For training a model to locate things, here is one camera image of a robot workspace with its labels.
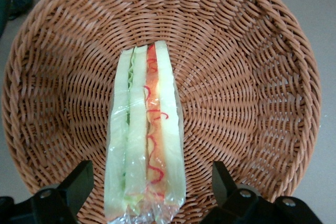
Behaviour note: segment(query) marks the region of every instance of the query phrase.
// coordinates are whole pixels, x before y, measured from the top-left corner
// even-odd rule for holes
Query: screw
[[[241,190],[240,195],[242,195],[244,198],[249,198],[251,197],[251,193],[247,190]]]
[[[49,197],[50,195],[51,195],[51,190],[45,190],[40,194],[40,198],[44,199],[44,198]]]
[[[294,207],[294,206],[296,206],[294,200],[292,200],[292,199],[290,199],[290,198],[285,198],[285,199],[282,200],[282,202],[283,202],[286,206],[288,206],[288,207]]]

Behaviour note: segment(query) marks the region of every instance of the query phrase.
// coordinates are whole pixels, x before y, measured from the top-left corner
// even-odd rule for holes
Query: gray floor
[[[326,224],[336,223],[336,0],[282,0],[299,20],[314,50],[322,81],[322,116],[318,142],[307,173],[294,196],[304,200]],[[25,16],[9,22],[0,40],[0,73],[3,75],[10,45]],[[0,195],[16,201],[29,193],[9,156],[0,127]]]

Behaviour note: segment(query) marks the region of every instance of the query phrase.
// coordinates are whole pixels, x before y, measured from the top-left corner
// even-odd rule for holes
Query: wicker basket
[[[79,213],[104,223],[110,95],[122,49],[164,39],[183,105],[187,200],[174,223],[213,207],[213,160],[269,200],[291,195],[310,161],[320,81],[310,44],[281,0],[41,0],[5,70],[3,123],[29,190],[83,159],[95,188]]]

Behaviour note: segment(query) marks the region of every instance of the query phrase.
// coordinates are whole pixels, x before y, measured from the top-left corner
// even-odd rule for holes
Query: wrapped sandwich
[[[167,45],[121,53],[107,128],[108,223],[169,223],[185,202],[183,119]]]

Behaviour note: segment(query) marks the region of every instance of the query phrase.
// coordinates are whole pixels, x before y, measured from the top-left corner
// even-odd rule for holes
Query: plastic wrap
[[[122,52],[107,132],[108,223],[169,223],[185,202],[182,108],[164,41]]]

